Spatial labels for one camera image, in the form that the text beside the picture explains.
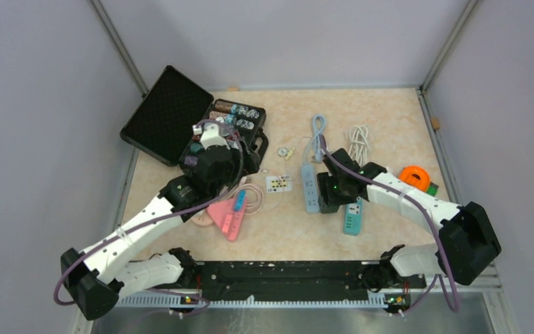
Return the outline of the teal power strip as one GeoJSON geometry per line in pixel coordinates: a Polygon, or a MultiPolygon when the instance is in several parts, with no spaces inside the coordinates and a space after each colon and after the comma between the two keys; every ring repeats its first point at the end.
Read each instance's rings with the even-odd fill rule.
{"type": "Polygon", "coordinates": [[[345,206],[343,220],[343,233],[350,236],[358,236],[362,228],[363,201],[361,198],[345,206]]]}

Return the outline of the grey-blue power strip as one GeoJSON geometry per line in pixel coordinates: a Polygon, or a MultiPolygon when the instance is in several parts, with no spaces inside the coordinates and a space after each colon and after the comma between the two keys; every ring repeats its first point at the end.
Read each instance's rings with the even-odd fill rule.
{"type": "Polygon", "coordinates": [[[309,214],[320,212],[318,203],[318,187],[316,180],[316,171],[311,164],[303,164],[300,167],[300,176],[302,179],[302,189],[305,197],[305,209],[309,214]]]}

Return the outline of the dark green cube socket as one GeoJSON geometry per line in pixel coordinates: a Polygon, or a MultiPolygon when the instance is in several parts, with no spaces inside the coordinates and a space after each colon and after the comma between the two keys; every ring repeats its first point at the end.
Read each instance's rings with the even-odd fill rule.
{"type": "Polygon", "coordinates": [[[319,205],[319,211],[322,214],[334,214],[339,211],[340,206],[339,205],[330,205],[330,204],[323,204],[321,203],[319,205]]]}

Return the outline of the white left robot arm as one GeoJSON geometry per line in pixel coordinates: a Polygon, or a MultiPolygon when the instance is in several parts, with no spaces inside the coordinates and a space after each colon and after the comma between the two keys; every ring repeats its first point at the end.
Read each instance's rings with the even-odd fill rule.
{"type": "Polygon", "coordinates": [[[182,248],[150,260],[135,256],[161,235],[183,225],[198,212],[224,199],[241,178],[259,171],[268,141],[260,146],[219,144],[197,154],[197,163],[170,180],[133,218],[83,250],[70,248],[60,257],[61,277],[54,301],[64,289],[71,305],[87,320],[110,312],[126,296],[162,284],[188,287],[195,262],[182,248]]]}

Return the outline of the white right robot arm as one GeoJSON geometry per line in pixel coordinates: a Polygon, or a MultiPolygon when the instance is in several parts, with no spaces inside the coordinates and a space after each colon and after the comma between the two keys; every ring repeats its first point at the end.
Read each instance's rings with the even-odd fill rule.
{"type": "Polygon", "coordinates": [[[321,213],[332,213],[361,198],[391,209],[423,228],[433,242],[396,246],[383,255],[382,282],[397,287],[408,276],[444,274],[470,285],[500,254],[502,247],[485,208],[441,200],[369,162],[359,166],[345,149],[327,152],[327,171],[318,174],[321,213]]]}

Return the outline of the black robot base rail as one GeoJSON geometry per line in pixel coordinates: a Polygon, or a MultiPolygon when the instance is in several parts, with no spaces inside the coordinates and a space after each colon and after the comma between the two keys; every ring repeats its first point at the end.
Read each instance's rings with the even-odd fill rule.
{"type": "Polygon", "coordinates": [[[375,292],[427,286],[424,276],[400,277],[378,261],[198,262],[162,288],[199,292],[210,301],[359,301],[375,292]]]}

